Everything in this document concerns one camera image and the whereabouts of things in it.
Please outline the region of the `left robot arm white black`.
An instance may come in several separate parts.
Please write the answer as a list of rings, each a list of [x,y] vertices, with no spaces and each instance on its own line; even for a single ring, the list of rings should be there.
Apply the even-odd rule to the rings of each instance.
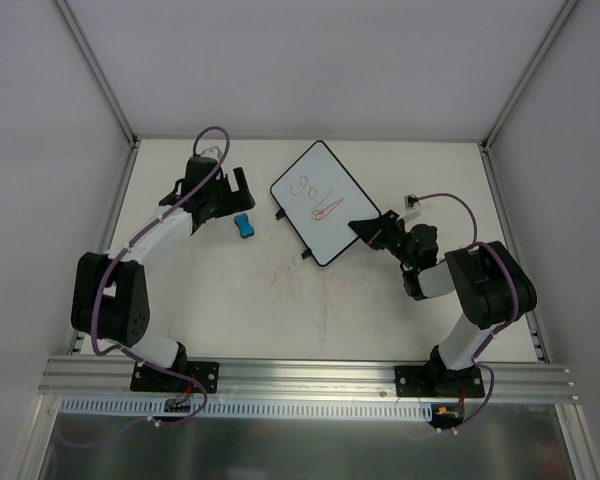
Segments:
[[[90,336],[97,355],[120,350],[154,368],[168,390],[188,381],[186,348],[149,331],[147,277],[172,249],[207,221],[242,214],[255,207],[241,167],[233,169],[232,189],[221,161],[209,153],[192,155],[185,174],[159,203],[153,217],[116,254],[87,252],[77,264],[71,325]]]

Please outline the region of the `blue whiteboard eraser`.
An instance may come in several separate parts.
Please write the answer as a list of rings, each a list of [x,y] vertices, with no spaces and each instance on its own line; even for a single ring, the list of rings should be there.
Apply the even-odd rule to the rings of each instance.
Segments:
[[[241,238],[246,239],[255,235],[255,229],[252,226],[247,213],[237,214],[234,216],[233,220]]]

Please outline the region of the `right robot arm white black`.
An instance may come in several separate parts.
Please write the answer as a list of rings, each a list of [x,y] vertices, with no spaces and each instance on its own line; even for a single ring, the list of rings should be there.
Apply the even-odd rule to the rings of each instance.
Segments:
[[[499,241],[476,242],[440,260],[437,228],[417,224],[407,230],[393,211],[351,221],[349,227],[371,249],[399,260],[409,297],[423,301],[454,293],[462,310],[423,365],[394,368],[397,396],[483,398],[478,358],[495,335],[537,305],[533,283],[506,247]]]

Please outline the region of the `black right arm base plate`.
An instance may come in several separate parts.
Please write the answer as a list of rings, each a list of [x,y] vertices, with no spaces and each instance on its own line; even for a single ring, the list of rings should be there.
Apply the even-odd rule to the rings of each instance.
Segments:
[[[458,398],[485,396],[482,375],[478,367],[445,370],[435,373],[425,365],[394,367],[396,395],[400,398]]]

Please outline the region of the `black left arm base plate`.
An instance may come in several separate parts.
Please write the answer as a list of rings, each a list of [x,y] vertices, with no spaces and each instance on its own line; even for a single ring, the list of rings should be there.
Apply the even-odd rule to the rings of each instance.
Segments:
[[[208,394],[215,394],[218,388],[220,364],[209,361],[187,362],[184,375],[195,379]],[[184,393],[191,387],[193,393],[200,393],[198,386],[173,374],[161,373],[143,364],[136,364],[131,377],[130,390],[142,393]]]

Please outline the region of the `white board with black frame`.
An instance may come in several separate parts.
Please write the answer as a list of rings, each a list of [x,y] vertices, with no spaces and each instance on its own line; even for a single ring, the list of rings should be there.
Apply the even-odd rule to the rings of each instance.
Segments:
[[[305,246],[304,257],[331,264],[358,239],[351,221],[371,220],[380,209],[331,148],[315,141],[270,187],[285,218]]]

